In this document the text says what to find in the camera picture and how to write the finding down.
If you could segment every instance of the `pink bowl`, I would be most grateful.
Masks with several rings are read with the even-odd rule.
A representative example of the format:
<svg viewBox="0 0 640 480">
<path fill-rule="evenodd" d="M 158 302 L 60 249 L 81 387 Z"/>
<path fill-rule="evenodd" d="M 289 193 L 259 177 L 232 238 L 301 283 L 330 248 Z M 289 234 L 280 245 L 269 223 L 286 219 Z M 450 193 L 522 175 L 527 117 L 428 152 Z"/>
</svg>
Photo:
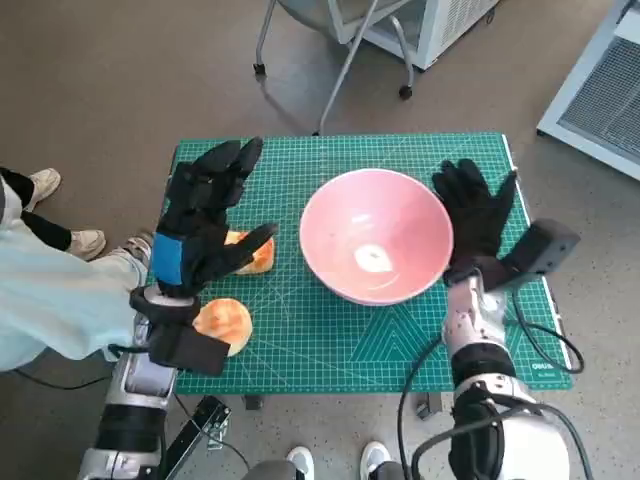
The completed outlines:
<svg viewBox="0 0 640 480">
<path fill-rule="evenodd" d="M 300 220 L 307 264 L 331 290 L 362 305 L 392 305 L 424 292 L 453 248 L 451 221 L 422 183 L 377 168 L 336 177 Z"/>
</svg>

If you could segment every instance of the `bowl rim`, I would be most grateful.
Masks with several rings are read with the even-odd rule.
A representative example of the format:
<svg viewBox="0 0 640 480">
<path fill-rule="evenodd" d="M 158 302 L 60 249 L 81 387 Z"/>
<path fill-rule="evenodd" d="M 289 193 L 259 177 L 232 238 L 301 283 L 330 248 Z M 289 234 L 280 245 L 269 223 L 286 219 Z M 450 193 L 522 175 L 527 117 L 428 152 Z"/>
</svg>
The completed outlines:
<svg viewBox="0 0 640 480">
<path fill-rule="evenodd" d="M 307 255 L 307 251 L 305 250 L 305 246 L 304 246 L 304 242 L 302 241 L 303 235 L 302 235 L 302 231 L 305 228 L 305 225 L 307 224 L 307 221 L 305 220 L 308 217 L 308 211 L 309 211 L 309 205 L 311 204 L 313 198 L 321 191 L 323 190 L 325 187 L 328 187 L 330 184 L 333 184 L 337 181 L 340 180 L 344 180 L 345 177 L 349 177 L 352 175 L 358 175 L 358 174 L 362 174 L 365 172 L 384 172 L 384 173 L 388 173 L 388 174 L 392 174 L 395 176 L 399 176 L 399 177 L 403 177 L 406 180 L 409 180 L 411 182 L 413 182 L 414 184 L 416 184 L 418 187 L 420 187 L 422 190 L 426 191 L 428 195 L 430 195 L 436 202 L 436 204 L 438 205 L 438 208 L 440 209 L 441 213 L 444 215 L 444 218 L 446 219 L 446 236 L 447 236 L 447 241 L 448 241 L 448 245 L 449 245 L 449 252 L 448 254 L 443 257 L 444 260 L 442 262 L 442 265 L 438 266 L 438 268 L 436 269 L 436 271 L 438 271 L 439 273 L 437 275 L 434 275 L 434 278 L 429 281 L 425 286 L 422 287 L 418 287 L 414 290 L 412 290 L 409 294 L 405 294 L 405 295 L 401 295 L 401 296 L 396 296 L 396 297 L 385 297 L 384 299 L 380 299 L 380 298 L 370 298 L 370 297 L 354 297 L 352 294 L 350 293 L 346 293 L 345 291 L 335 287 L 335 286 L 331 286 L 329 285 L 328 281 L 322 277 L 322 275 L 320 273 L 318 273 L 318 269 L 316 268 L 317 265 L 313 265 L 313 262 L 309 260 L 309 256 Z M 427 289 L 429 289 L 430 287 L 432 287 L 439 279 L 440 277 L 442 277 L 442 274 L 444 273 L 444 271 L 447 269 L 447 266 L 449 265 L 449 260 L 451 259 L 451 254 L 453 253 L 453 225 L 451 224 L 451 218 L 449 217 L 449 213 L 447 212 L 446 208 L 444 207 L 444 205 L 442 204 L 442 202 L 440 201 L 440 199 L 438 198 L 438 196 L 433 193 L 431 191 L 431 189 L 429 187 L 427 187 L 424 183 L 422 183 L 421 181 L 405 174 L 405 173 L 401 173 L 401 172 L 397 172 L 395 170 L 389 170 L 386 168 L 360 168 L 357 170 L 350 170 L 348 172 L 342 173 L 340 175 L 337 175 L 335 177 L 333 177 L 331 180 L 328 180 L 327 182 L 323 183 L 322 185 L 320 185 L 320 187 L 318 187 L 316 189 L 315 192 L 313 192 L 313 194 L 311 195 L 311 197 L 309 197 L 309 200 L 307 200 L 307 203 L 304 207 L 304 210 L 302 211 L 302 215 L 300 217 L 300 226 L 298 228 L 298 237 L 299 237 L 299 241 L 300 241 L 300 249 L 302 250 L 302 256 L 305 259 L 305 262 L 307 263 L 307 265 L 309 266 L 309 268 L 311 269 L 311 271 L 313 272 L 313 274 L 331 291 L 333 291 L 334 293 L 338 294 L 339 296 L 341 296 L 342 298 L 349 300 L 351 302 L 354 303 L 358 303 L 360 305 L 379 305 L 379 306 L 385 306 L 385 305 L 394 305 L 397 303 L 401 303 L 404 301 L 407 301 L 413 297 L 416 297 L 417 295 L 420 295 L 421 293 L 425 292 Z"/>
</svg>

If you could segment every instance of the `metal chair leg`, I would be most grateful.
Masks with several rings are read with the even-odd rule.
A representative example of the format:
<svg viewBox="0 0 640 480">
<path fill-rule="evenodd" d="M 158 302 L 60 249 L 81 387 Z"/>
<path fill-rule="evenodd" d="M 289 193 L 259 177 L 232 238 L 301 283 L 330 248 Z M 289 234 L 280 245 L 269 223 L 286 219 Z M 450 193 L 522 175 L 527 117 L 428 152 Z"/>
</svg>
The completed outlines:
<svg viewBox="0 0 640 480">
<path fill-rule="evenodd" d="M 322 112 L 322 116 L 320 117 L 320 122 L 318 123 L 318 130 L 313 135 L 322 135 L 324 133 L 324 122 L 327 120 L 327 116 L 329 115 L 329 111 L 333 106 L 333 102 L 338 95 L 338 91 L 342 86 L 342 82 L 344 81 L 344 77 L 347 75 L 349 68 L 351 67 L 351 62 L 353 62 L 353 57 L 355 57 L 356 52 L 358 51 L 358 47 L 360 46 L 360 42 L 362 41 L 362 37 L 364 36 L 364 32 L 369 27 L 369 21 L 371 20 L 371 16 L 373 12 L 376 10 L 376 6 L 378 5 L 378 0 L 372 0 L 371 5 L 369 5 L 369 10 L 367 10 L 366 15 L 364 16 L 364 20 L 362 21 L 362 25 L 358 29 L 355 38 L 349 48 L 349 55 L 347 55 L 347 59 L 344 61 L 342 65 L 342 70 L 340 70 L 340 75 L 338 75 L 338 79 L 336 80 L 335 85 L 333 86 L 333 90 L 331 91 L 331 96 L 329 97 L 329 101 L 324 107 L 324 111 Z"/>
<path fill-rule="evenodd" d="M 267 15 L 264 17 L 264 23 L 262 29 L 260 29 L 260 36 L 258 37 L 258 45 L 256 46 L 256 63 L 253 64 L 253 71 L 256 75 L 266 75 L 267 72 L 262 62 L 262 46 L 264 45 L 264 39 L 267 37 L 267 30 L 269 30 L 269 24 L 271 23 L 271 16 L 273 15 L 273 8 L 276 6 L 276 0 L 270 0 L 267 7 Z"/>
<path fill-rule="evenodd" d="M 409 54 L 409 45 L 407 45 L 407 39 L 404 36 L 404 29 L 398 21 L 398 18 L 395 15 L 389 15 L 389 19 L 391 20 L 391 24 L 393 28 L 396 30 L 396 35 L 398 37 L 398 41 L 400 42 L 400 48 L 402 49 L 402 56 L 404 57 L 404 64 L 407 67 L 407 84 L 400 87 L 398 94 L 400 98 L 403 100 L 408 100 L 413 95 L 413 80 L 414 80 L 414 71 L 413 64 L 411 63 L 411 57 Z"/>
</svg>

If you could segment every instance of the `person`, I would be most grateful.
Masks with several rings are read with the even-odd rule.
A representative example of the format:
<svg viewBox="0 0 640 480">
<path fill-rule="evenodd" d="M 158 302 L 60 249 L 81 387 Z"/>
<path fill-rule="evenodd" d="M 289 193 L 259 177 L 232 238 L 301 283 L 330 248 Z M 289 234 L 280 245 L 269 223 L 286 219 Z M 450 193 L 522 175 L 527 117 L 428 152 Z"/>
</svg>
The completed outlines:
<svg viewBox="0 0 640 480">
<path fill-rule="evenodd" d="M 0 167 L 0 175 L 18 195 L 22 204 L 22 221 L 45 244 L 83 260 L 97 257 L 107 244 L 101 230 L 71 231 L 33 212 L 36 204 L 51 196 L 60 185 L 57 170 L 47 168 L 29 176 Z"/>
<path fill-rule="evenodd" d="M 313 455 L 307 447 L 295 447 L 286 460 L 261 462 L 243 480 L 315 480 Z M 360 480 L 403 480 L 402 466 L 391 460 L 384 444 L 368 443 L 360 458 Z"/>
<path fill-rule="evenodd" d="M 19 189 L 28 186 L 24 178 Z M 20 196 L 0 175 L 0 371 L 32 361 L 47 347 L 78 360 L 110 344 L 131 345 L 136 311 L 129 292 L 146 281 L 151 235 L 135 235 L 86 262 L 104 248 L 96 235 L 76 232 L 66 249 L 56 248 L 51 243 L 65 229 L 44 219 L 27 226 L 33 220 L 28 209 L 60 183 L 51 171 L 30 181 L 30 197 L 26 189 Z"/>
</svg>

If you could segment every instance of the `gray floor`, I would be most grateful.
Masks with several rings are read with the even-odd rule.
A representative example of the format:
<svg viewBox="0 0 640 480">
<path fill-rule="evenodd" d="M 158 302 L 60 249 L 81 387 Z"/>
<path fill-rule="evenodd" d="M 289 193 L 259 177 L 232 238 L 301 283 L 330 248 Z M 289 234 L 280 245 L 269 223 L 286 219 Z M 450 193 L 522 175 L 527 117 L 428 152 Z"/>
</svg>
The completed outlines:
<svg viewBox="0 0 640 480">
<path fill-rule="evenodd" d="M 396 90 L 402 64 L 366 46 L 327 124 L 328 133 L 499 130 L 508 135 L 534 215 L 555 217 L 583 241 L 551 285 L 588 368 L 570 392 L 545 400 L 575 419 L 597 477 L 640 475 L 640 185 L 549 138 L 535 125 L 604 16 L 601 0 L 505 0 L 418 77 Z M 276 11 L 267 39 L 266 95 L 255 82 L 254 41 L 265 2 L 3 2 L 0 7 L 1 163 L 54 166 L 61 190 L 41 207 L 74 228 L 100 227 L 115 245 L 154 225 L 174 145 L 185 137 L 305 134 L 345 56 Z M 107 367 L 47 354 L 41 375 L 73 382 Z M 105 387 L 49 392 L 0 377 L 3 478 L 73 478 L 96 427 Z M 317 478 L 355 479 L 361 447 L 397 452 L 397 396 L 285 396 L 260 414 L 239 399 L 228 440 L 249 461 L 312 448 Z M 171 431 L 182 421 L 171 415 Z M 409 446 L 449 425 L 408 416 Z M 228 452 L 196 452 L 181 478 L 239 478 Z M 451 478 L 446 446 L 424 460 L 426 479 Z M 573 476 L 580 477 L 574 468 Z"/>
</svg>

